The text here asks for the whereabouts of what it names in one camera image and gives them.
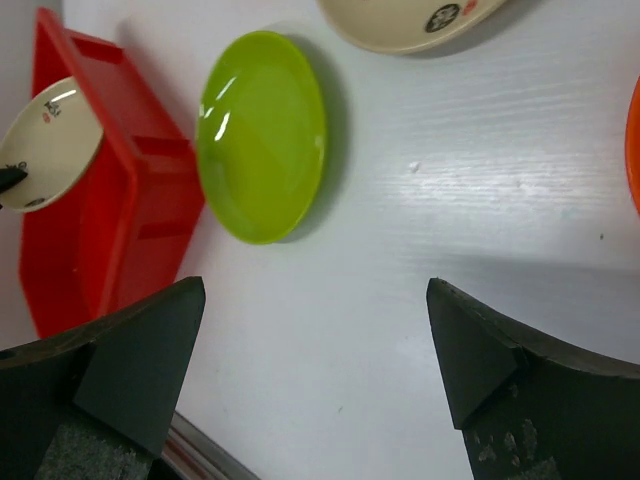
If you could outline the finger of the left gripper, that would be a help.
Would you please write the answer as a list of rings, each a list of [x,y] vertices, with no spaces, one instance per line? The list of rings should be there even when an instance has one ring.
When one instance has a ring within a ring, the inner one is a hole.
[[[0,169],[0,193],[4,193],[15,187],[24,179],[28,173],[17,166],[7,166]]]

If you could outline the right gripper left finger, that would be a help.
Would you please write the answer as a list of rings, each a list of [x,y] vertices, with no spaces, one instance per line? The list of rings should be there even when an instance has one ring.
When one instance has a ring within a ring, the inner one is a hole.
[[[1,353],[4,479],[145,479],[164,448],[206,294],[185,278]]]

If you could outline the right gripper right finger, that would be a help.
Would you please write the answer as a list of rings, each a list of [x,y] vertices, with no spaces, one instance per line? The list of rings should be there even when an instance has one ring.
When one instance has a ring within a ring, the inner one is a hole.
[[[636,479],[639,367],[430,279],[431,333],[476,479]]]

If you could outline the green plate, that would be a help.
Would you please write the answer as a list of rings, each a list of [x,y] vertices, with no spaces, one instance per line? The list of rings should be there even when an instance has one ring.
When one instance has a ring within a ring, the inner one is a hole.
[[[270,244],[302,222],[328,127],[315,72],[289,38],[258,30],[224,49],[200,96],[195,147],[206,203],[232,236]]]

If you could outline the orange plate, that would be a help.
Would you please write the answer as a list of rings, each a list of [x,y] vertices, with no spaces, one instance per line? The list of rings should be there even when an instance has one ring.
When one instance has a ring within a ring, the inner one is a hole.
[[[625,167],[630,195],[640,212],[640,78],[629,105],[625,130]]]

